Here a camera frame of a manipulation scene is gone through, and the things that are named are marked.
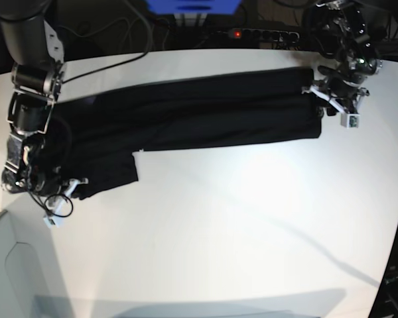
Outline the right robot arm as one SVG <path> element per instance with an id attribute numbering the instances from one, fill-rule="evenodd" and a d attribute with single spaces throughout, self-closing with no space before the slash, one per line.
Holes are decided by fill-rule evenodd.
<path id="1" fill-rule="evenodd" d="M 66 71 L 64 45 L 46 18 L 49 6 L 50 1 L 0 1 L 0 27 L 14 60 L 7 113 L 10 133 L 1 183 L 10 193 L 28 193 L 51 219 L 64 217 L 63 204 L 71 202 L 77 186 L 88 180 L 63 180 L 60 175 L 72 144 L 63 120 L 57 121 L 65 133 L 60 159 L 53 164 L 44 153 Z"/>

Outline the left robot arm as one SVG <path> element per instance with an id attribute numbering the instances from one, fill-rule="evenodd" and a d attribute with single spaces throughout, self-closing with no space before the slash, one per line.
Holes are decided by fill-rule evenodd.
<path id="1" fill-rule="evenodd" d="M 364 81 L 382 67 L 361 6 L 357 1 L 315 1 L 303 12 L 302 28 L 312 47 L 336 62 L 333 67 L 318 66 L 322 78 L 302 92 L 325 101 L 327 115 L 339 114 L 346 127 L 357 127 L 359 108 L 369 96 Z"/>

